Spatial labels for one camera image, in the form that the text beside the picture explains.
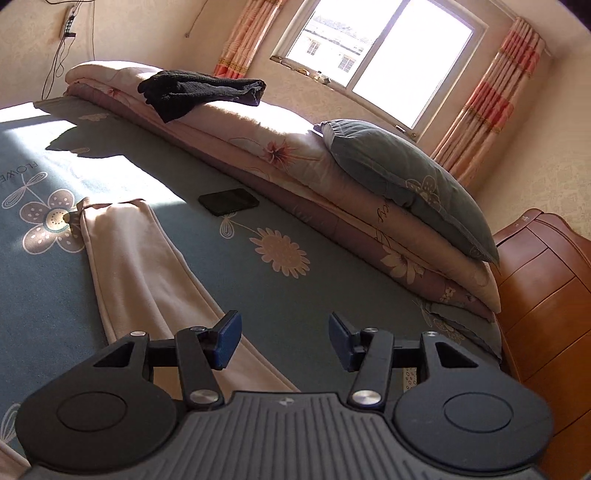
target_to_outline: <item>pillowcase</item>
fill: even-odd
[[[345,172],[437,231],[465,255],[499,264],[484,215],[442,166],[409,141],[361,120],[314,126]]]

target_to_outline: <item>orange striped curtain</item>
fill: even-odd
[[[243,78],[258,47],[286,0],[248,0],[222,56],[213,71],[216,77]]]
[[[431,156],[467,187],[513,113],[534,72],[545,42],[522,18],[513,23],[501,49],[460,115]]]

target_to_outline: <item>headboard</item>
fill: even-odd
[[[580,480],[591,469],[591,241],[538,209],[495,241],[506,363],[554,413],[541,467],[552,480]]]

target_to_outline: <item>smartphone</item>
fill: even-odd
[[[245,189],[224,190],[223,192],[208,193],[198,199],[215,216],[227,215],[249,208],[258,207],[259,201]]]

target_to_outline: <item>black garment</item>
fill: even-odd
[[[265,82],[252,79],[220,79],[184,70],[163,70],[138,85],[146,103],[166,122],[187,115],[201,103],[225,100],[258,106]]]

